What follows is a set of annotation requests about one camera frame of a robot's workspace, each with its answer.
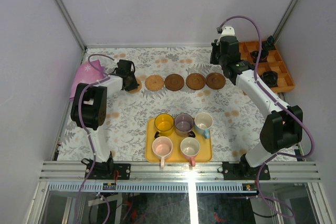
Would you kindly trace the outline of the blue mug cream inside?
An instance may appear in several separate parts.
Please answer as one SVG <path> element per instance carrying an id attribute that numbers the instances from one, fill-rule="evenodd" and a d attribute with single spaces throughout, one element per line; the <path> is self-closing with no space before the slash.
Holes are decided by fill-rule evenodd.
<path id="1" fill-rule="evenodd" d="M 213 125 L 212 116 L 206 112 L 201 112 L 196 115 L 194 122 L 196 132 L 203 138 L 210 139 L 210 129 Z"/>

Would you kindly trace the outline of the light woven coaster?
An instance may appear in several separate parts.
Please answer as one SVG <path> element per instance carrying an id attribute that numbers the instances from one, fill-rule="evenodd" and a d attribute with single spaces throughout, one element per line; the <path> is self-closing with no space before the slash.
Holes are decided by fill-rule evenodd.
<path id="1" fill-rule="evenodd" d="M 164 86 L 164 80 L 161 76 L 154 74 L 146 78 L 145 86 L 150 91 L 159 91 Z"/>
<path id="2" fill-rule="evenodd" d="M 134 93 L 139 92 L 142 89 L 142 82 L 141 82 L 141 80 L 137 79 L 137 84 L 138 84 L 138 86 L 135 89 L 130 90 L 129 93 L 134 94 Z"/>

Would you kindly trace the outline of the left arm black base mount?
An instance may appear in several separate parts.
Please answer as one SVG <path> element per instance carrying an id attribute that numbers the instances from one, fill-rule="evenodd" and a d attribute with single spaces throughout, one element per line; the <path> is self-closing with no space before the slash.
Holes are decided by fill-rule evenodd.
<path id="1" fill-rule="evenodd" d="M 92 172 L 89 171 L 93 165 L 93 160 L 83 158 L 81 164 L 86 166 L 85 177 L 95 180 L 129 180 L 131 174 L 131 164 L 115 163 L 112 156 L 106 162 L 96 162 Z"/>

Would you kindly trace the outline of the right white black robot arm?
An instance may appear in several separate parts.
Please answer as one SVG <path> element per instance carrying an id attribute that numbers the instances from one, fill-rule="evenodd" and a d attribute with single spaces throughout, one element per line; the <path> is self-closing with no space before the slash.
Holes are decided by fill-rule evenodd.
<path id="1" fill-rule="evenodd" d="M 212 43 L 210 63 L 220 65 L 224 76 L 243 90 L 263 115 L 265 122 L 260 142 L 241 159 L 240 175 L 251 179 L 258 166 L 285 148 L 302 140 L 303 112 L 299 106 L 290 106 L 280 99 L 254 72 L 255 66 L 241 60 L 239 42 L 234 35 L 223 35 Z"/>

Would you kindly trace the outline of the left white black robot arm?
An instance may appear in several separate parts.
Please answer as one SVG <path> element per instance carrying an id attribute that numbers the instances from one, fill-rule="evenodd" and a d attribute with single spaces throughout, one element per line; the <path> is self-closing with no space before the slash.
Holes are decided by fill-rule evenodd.
<path id="1" fill-rule="evenodd" d="M 115 166 L 107 160 L 111 156 L 103 124 L 107 116 L 107 98 L 120 91 L 132 91 L 138 88 L 135 77 L 135 65 L 130 60 L 119 60 L 112 73 L 100 73 L 99 80 L 84 81 L 76 84 L 70 112 L 71 120 L 84 129 L 89 137 L 93 156 L 100 164 L 97 173 L 103 179 L 114 175 Z"/>

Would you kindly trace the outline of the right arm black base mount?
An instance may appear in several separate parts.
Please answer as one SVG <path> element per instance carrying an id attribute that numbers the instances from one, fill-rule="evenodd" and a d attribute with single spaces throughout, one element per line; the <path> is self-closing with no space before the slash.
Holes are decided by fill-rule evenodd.
<path id="1" fill-rule="evenodd" d="M 267 164 L 263 162 L 259 166 L 251 167 L 246 160 L 245 154 L 240 158 L 239 162 L 222 162 L 217 172 L 223 175 L 224 180 L 256 180 L 258 173 L 260 173 L 260 180 L 270 180 Z"/>

